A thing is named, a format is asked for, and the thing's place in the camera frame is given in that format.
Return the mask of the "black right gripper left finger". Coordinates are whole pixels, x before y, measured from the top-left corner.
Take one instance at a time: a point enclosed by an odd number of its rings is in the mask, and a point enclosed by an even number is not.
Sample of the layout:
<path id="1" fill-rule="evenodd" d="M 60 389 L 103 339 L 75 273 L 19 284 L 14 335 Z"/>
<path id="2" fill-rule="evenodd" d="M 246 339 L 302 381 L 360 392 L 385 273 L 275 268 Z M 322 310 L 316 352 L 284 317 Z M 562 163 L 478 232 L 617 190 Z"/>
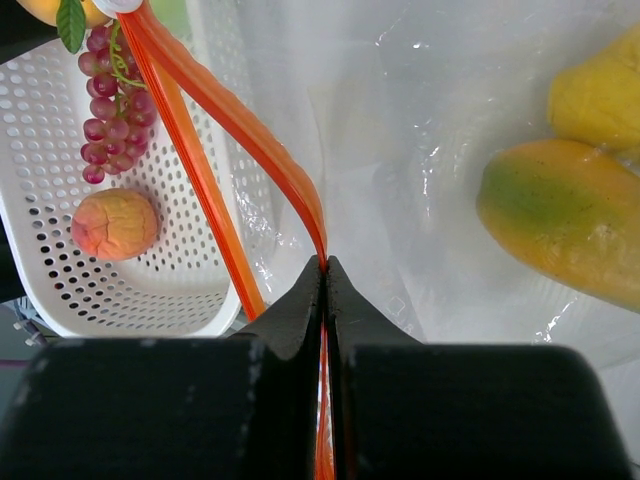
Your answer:
<path id="1" fill-rule="evenodd" d="M 310 479 L 323 275 L 224 338 L 72 339 L 29 364 L 5 479 Z"/>

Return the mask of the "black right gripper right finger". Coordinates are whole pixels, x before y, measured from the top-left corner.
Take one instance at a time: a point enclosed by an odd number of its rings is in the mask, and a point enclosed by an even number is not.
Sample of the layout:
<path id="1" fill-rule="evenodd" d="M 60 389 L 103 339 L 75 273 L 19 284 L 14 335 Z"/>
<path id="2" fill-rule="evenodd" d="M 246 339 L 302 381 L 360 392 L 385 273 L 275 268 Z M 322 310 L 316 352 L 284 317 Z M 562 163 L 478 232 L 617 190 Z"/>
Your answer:
<path id="1" fill-rule="evenodd" d="M 326 273 L 340 479 L 629 479 L 599 380 L 562 346 L 423 344 Z"/>

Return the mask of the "pink peach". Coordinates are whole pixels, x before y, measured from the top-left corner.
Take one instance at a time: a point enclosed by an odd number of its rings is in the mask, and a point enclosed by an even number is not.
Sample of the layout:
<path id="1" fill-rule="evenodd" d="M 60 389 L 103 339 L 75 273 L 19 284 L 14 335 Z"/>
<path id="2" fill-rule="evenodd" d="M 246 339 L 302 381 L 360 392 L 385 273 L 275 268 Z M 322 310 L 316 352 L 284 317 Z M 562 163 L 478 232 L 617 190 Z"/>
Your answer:
<path id="1" fill-rule="evenodd" d="M 125 261 L 145 253 L 158 233 L 156 212 L 140 193 L 112 188 L 87 196 L 71 221 L 71 238 L 87 255 Z"/>

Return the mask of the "yellow green mango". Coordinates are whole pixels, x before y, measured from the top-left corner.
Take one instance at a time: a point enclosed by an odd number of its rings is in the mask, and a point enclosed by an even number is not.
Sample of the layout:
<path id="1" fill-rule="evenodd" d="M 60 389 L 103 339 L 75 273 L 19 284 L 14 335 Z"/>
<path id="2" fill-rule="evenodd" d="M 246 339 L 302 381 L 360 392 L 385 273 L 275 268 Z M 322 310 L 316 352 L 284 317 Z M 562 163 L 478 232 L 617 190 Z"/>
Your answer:
<path id="1" fill-rule="evenodd" d="M 575 290 L 639 309 L 639 177 L 570 140 L 524 143 L 484 168 L 478 217 L 521 263 Z"/>

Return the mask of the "clear orange zip bag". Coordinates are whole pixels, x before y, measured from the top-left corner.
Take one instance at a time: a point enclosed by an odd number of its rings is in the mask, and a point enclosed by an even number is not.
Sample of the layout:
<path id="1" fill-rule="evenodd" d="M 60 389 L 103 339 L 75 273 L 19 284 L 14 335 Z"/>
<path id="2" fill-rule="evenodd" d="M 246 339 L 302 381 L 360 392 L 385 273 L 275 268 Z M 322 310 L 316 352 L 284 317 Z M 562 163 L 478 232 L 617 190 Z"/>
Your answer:
<path id="1" fill-rule="evenodd" d="M 155 1 L 156 18 L 313 180 L 356 289 L 435 344 L 566 346 L 639 459 L 639 317 L 501 249 L 475 199 L 500 150 L 552 134 L 557 73 L 635 1 Z"/>

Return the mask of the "red grape bunch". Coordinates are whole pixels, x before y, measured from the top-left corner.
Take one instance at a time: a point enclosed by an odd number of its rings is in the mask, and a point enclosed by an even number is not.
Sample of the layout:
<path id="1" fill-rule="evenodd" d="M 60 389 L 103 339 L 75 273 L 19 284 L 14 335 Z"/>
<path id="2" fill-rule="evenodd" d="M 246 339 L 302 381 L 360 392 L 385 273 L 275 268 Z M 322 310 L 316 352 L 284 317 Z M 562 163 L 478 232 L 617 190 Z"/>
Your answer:
<path id="1" fill-rule="evenodd" d="M 96 185 L 131 170 L 147 153 L 157 110 L 119 22 L 90 31 L 78 67 L 90 97 L 82 175 Z"/>

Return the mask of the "yellow pear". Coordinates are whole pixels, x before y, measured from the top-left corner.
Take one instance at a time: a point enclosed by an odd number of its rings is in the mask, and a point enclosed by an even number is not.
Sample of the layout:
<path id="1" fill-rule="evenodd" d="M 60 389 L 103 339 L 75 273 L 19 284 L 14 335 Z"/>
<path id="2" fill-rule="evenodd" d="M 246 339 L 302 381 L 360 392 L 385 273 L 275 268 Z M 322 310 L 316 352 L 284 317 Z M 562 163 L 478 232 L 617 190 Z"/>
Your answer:
<path id="1" fill-rule="evenodd" d="M 558 137 L 639 160 L 639 26 L 551 82 L 547 121 Z"/>

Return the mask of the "orange peach with leaf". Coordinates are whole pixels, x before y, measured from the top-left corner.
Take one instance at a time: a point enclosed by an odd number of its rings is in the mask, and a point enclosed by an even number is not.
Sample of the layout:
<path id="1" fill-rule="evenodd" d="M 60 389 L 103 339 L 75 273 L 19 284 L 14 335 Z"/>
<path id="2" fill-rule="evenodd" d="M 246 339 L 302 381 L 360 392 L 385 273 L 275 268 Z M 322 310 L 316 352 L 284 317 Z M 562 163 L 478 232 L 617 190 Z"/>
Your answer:
<path id="1" fill-rule="evenodd" d="M 17 3 L 36 19 L 55 27 L 62 44 L 72 54 L 80 51 L 87 30 L 110 21 L 93 1 L 18 0 Z"/>

